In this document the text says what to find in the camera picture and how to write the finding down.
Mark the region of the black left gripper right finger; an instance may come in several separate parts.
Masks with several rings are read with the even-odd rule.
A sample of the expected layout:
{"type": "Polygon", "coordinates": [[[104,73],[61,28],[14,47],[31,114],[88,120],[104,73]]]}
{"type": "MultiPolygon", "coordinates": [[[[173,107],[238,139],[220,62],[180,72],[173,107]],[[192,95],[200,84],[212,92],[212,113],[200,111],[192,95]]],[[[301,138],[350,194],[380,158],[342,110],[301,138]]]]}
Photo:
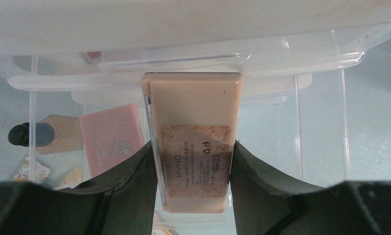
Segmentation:
{"type": "Polygon", "coordinates": [[[319,187],[283,173],[237,142],[230,185],[239,235],[391,235],[391,181],[319,187]]]}

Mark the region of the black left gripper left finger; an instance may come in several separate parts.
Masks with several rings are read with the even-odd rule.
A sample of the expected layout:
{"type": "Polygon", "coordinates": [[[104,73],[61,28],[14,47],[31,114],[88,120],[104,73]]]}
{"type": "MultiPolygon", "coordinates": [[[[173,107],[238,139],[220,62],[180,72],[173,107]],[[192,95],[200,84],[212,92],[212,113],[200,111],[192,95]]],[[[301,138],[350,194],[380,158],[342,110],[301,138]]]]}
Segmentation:
{"type": "Polygon", "coordinates": [[[151,143],[74,188],[0,182],[0,235],[149,235],[156,190],[151,143]]]}

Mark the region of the pink makeup compact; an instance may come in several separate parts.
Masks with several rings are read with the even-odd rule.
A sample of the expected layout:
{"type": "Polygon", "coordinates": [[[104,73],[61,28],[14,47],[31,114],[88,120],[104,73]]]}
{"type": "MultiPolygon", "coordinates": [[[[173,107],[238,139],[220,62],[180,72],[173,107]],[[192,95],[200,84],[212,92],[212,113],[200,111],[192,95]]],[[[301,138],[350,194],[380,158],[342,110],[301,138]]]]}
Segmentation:
{"type": "Polygon", "coordinates": [[[135,104],[83,115],[79,121],[92,178],[132,157],[145,144],[135,104]]]}

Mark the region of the tan rectangular makeup palette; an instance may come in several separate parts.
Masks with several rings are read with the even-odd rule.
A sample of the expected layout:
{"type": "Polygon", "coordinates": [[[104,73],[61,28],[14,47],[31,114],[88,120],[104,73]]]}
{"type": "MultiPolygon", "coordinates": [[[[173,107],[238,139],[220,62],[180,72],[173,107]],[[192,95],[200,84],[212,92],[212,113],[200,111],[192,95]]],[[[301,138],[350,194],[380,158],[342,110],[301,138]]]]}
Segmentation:
{"type": "Polygon", "coordinates": [[[242,86],[243,77],[237,72],[143,75],[164,211],[224,212],[242,86]]]}

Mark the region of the white plastic drawer organizer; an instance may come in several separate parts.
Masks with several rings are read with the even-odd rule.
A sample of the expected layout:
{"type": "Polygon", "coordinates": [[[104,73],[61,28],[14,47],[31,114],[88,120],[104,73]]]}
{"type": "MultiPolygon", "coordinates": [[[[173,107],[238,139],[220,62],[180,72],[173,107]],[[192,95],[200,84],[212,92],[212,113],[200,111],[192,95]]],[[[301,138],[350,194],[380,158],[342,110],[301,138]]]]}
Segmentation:
{"type": "Polygon", "coordinates": [[[0,56],[158,47],[391,22],[391,0],[0,0],[0,56]]]}

